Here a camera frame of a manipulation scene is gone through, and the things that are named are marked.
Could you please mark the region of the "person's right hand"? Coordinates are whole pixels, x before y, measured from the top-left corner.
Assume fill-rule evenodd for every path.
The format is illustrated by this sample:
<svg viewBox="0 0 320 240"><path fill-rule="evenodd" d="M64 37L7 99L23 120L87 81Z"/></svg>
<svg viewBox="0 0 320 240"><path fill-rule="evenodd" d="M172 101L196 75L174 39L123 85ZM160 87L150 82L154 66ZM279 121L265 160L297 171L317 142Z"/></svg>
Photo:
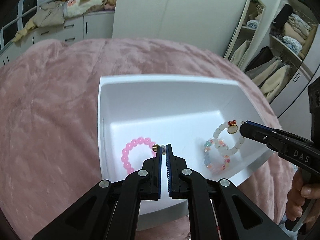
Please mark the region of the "person's right hand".
<svg viewBox="0 0 320 240"><path fill-rule="evenodd" d="M291 190L287 194L285 214L289 220L295 221L302 216L302 206L307 199L316 200L310 213L304 220L304 223L313 226L319 217L320 186L319 184L309 185L304 183L302 170L299 168L293 177Z"/></svg>

